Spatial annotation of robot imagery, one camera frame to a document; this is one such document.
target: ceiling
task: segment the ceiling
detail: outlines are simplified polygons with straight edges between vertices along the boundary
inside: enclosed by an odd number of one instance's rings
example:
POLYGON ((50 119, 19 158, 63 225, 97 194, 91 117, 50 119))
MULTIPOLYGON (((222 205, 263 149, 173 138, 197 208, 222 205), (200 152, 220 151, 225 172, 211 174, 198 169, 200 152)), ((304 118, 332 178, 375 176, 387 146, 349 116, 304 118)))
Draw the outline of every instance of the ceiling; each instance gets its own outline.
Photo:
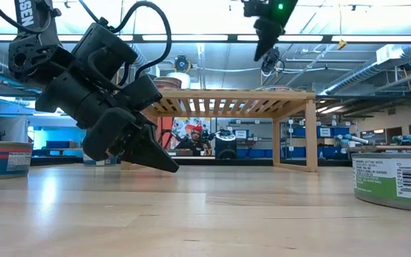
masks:
MULTIPOLYGON (((92 22, 83 7, 76 0, 54 0, 62 16, 56 19, 59 34, 82 34, 92 22)), ((129 0, 85 0, 97 15, 106 17, 110 24, 119 24, 121 13, 125 13, 135 2, 129 0)), ((255 19, 243 17, 243 4, 230 0, 152 0, 165 11, 174 34, 254 34, 255 19)), ((15 18, 14 0, 0 0, 0 7, 15 18)), ((411 34, 411 0, 299 0, 288 25, 287 34, 411 34)), ((164 34, 164 28, 157 14, 149 9, 139 9, 123 30, 123 34, 164 34)), ((0 18, 0 34, 16 34, 16 29, 0 18)), ((64 44, 72 50, 75 44, 64 44)), ((289 74, 275 73, 268 79, 260 70, 260 62, 253 61, 256 44, 205 43, 206 69, 228 70, 204 71, 207 89, 256 89, 261 86, 286 85, 302 90, 315 90, 316 86, 327 86, 334 80, 352 74, 369 60, 384 44, 349 44, 341 51, 334 46, 331 51, 321 54, 328 45, 318 44, 277 44, 285 70, 289 74), (313 59, 316 64, 301 76, 297 72, 306 69, 313 59)), ((6 54, 8 43, 0 43, 0 53, 6 54)), ((137 44, 148 60, 158 58, 165 44, 137 44)), ((186 55, 198 64, 198 43, 176 43, 165 63, 159 65, 161 74, 173 71, 172 62, 178 55, 186 55)), ((198 70, 190 71, 192 81, 197 81, 198 70)), ((391 69, 382 72, 364 84, 384 86, 395 80, 391 69)), ((401 85, 393 91, 406 91, 401 85)))

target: poster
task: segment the poster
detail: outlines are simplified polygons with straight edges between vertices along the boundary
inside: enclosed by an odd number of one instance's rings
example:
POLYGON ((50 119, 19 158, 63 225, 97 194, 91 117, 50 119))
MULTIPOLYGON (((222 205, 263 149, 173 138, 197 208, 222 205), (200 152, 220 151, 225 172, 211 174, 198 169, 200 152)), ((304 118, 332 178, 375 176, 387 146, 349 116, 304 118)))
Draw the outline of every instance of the poster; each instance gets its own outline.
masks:
MULTIPOLYGON (((211 118, 175 117, 172 124, 172 132, 181 138, 185 136, 190 137, 191 129, 195 126, 201 126, 203 131, 208 130, 210 132, 210 121, 211 118)), ((171 149, 174 149, 177 145, 178 141, 172 138, 171 149)))

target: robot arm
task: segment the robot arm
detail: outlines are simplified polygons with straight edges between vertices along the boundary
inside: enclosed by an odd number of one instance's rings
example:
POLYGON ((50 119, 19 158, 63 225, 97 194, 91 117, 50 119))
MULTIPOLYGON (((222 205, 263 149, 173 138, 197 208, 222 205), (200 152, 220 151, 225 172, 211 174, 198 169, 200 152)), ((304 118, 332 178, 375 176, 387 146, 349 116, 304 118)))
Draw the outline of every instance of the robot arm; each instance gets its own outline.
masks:
POLYGON ((111 82, 137 53, 107 21, 90 25, 69 52, 58 39, 55 17, 61 13, 51 0, 15 3, 19 34, 9 45, 9 69, 16 79, 42 89, 36 110, 61 108, 75 119, 87 130, 83 151, 95 160, 119 155, 122 161, 176 172, 178 165, 154 138, 156 125, 141 113, 162 98, 152 80, 142 76, 124 88, 111 82))

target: box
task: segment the box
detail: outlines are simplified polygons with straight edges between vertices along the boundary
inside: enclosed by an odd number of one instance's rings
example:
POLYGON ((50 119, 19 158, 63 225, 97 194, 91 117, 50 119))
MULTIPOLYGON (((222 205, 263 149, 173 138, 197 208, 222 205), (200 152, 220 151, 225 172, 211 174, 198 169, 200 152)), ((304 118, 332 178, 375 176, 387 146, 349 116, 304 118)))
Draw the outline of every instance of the box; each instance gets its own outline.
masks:
POLYGON ((77 142, 75 141, 47 141, 47 149, 58 149, 58 148, 77 148, 77 142))

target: ceiling duct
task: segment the ceiling duct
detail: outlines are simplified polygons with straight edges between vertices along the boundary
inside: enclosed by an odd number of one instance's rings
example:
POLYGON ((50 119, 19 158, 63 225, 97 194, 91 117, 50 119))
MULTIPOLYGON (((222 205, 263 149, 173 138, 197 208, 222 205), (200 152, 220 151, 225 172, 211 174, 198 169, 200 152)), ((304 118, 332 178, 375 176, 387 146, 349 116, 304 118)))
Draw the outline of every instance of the ceiling duct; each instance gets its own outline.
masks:
POLYGON ((367 62, 364 66, 354 70, 351 75, 329 86, 320 95, 335 95, 337 92, 369 79, 385 69, 392 69, 395 66, 406 64, 408 61, 411 61, 411 45, 386 45, 377 51, 377 57, 372 61, 367 62))

